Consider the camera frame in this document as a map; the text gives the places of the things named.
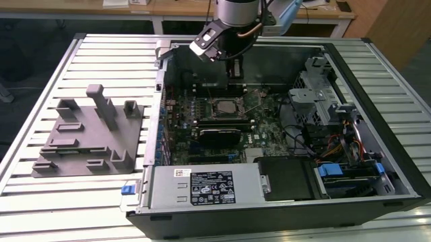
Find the wooden table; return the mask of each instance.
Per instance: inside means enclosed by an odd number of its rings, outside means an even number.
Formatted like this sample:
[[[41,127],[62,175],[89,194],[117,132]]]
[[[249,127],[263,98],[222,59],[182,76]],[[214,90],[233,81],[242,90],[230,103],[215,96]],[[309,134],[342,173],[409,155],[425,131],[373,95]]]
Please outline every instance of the wooden table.
[[[163,21],[206,21],[207,7],[207,0],[153,0],[147,6],[123,9],[103,9],[103,0],[0,0],[0,18],[150,20],[155,34],[163,34]],[[301,9],[294,23],[335,25],[331,37],[343,37],[354,18],[354,13],[339,10]]]

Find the sticker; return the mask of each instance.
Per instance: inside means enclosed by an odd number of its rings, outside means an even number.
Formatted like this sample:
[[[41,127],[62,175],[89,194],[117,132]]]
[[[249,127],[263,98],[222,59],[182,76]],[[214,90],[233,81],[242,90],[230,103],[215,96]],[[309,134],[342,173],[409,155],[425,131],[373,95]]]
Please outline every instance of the sticker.
[[[130,11],[131,14],[150,14],[150,11]]]
[[[175,169],[174,170],[174,177],[186,177],[190,176],[191,169]]]
[[[194,206],[230,204],[237,202],[234,176],[231,171],[198,172],[189,174],[189,176],[191,183],[191,204]]]

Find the motherboard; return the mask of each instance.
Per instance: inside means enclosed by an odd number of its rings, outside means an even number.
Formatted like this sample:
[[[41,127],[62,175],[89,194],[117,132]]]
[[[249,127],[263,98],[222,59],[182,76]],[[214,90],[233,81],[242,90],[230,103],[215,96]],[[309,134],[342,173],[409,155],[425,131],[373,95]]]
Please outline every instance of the motherboard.
[[[279,94],[255,87],[242,91],[238,97],[218,97],[210,89],[206,95],[197,89],[169,93],[171,165],[250,163],[254,157],[289,155]]]

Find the blue latch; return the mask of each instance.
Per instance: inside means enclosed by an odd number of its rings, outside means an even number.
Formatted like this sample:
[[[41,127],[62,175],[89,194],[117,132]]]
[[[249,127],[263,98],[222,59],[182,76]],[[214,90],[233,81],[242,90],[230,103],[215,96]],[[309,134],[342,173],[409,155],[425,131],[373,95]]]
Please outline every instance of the blue latch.
[[[229,155],[230,162],[233,162],[234,158],[237,157],[237,154]]]
[[[379,174],[383,175],[385,174],[385,167],[383,167],[382,163],[377,163],[377,169],[378,169]]]
[[[343,175],[342,167],[339,164],[323,164],[318,168],[321,176]]]
[[[157,151],[157,153],[155,153],[155,158],[157,158],[157,159],[161,159],[161,158],[162,158],[162,151]]]
[[[137,185],[126,185],[122,187],[122,195],[135,195]]]

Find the table leg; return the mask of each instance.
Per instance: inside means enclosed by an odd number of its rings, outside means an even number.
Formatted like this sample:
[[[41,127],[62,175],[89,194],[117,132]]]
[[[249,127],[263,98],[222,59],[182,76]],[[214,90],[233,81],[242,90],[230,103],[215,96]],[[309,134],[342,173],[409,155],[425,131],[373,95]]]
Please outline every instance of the table leg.
[[[343,38],[350,22],[351,22],[351,19],[339,20],[338,25],[334,28],[331,38]]]
[[[151,21],[154,22],[155,34],[163,34],[163,16],[153,16]]]

